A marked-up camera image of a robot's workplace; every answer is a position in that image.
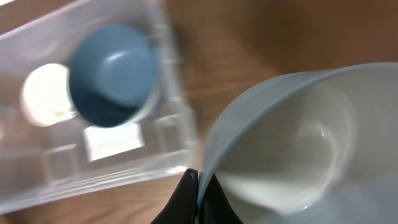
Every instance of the white rectangular object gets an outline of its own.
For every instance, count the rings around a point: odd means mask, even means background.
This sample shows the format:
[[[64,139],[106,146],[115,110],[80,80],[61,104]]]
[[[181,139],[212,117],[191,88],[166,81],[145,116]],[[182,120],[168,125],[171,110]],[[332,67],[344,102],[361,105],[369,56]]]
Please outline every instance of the white rectangular object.
[[[144,146],[140,127],[136,123],[115,128],[91,126],[83,134],[90,162]]]

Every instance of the wooden table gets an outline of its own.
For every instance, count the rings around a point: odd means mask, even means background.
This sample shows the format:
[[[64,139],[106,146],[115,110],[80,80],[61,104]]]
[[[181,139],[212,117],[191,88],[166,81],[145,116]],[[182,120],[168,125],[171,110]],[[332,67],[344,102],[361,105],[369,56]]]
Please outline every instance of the wooden table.
[[[69,1],[10,3],[0,8],[0,32]],[[398,62],[395,0],[168,0],[167,7],[184,59],[183,85],[202,137],[231,100],[270,77]],[[72,197],[7,218],[12,223],[149,223],[179,178]]]

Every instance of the plastic container compartment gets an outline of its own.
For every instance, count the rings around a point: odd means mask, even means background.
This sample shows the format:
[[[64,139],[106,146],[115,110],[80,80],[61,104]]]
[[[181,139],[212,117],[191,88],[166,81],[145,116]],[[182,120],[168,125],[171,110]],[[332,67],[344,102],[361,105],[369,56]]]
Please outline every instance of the plastic container compartment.
[[[166,177],[196,158],[192,111],[178,83],[177,54],[158,0],[82,0],[0,36],[0,213]],[[163,101],[140,125],[144,146],[90,162],[79,118],[46,128],[27,122],[21,86],[33,69],[65,63],[97,27],[118,22],[153,41]]]

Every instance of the white ceramic bowl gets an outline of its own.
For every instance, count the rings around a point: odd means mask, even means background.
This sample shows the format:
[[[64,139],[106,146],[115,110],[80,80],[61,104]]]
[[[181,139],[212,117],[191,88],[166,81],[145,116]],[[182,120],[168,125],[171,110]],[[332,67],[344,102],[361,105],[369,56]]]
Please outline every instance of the white ceramic bowl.
[[[397,96],[398,63],[259,83],[212,127],[198,203],[215,173],[244,223],[398,223]]]

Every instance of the transparent plastic box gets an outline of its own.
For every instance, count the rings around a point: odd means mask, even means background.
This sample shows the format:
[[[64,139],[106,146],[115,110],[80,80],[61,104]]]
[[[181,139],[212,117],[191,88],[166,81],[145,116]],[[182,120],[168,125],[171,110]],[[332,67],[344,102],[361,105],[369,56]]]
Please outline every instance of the transparent plastic box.
[[[80,118],[40,128],[19,108],[28,74],[65,63],[80,41],[109,23],[134,26],[157,51],[163,100],[139,124],[144,146],[91,161]],[[167,177],[197,157],[192,111],[178,81],[178,56],[162,2],[81,0],[0,36],[0,213],[73,195]]]

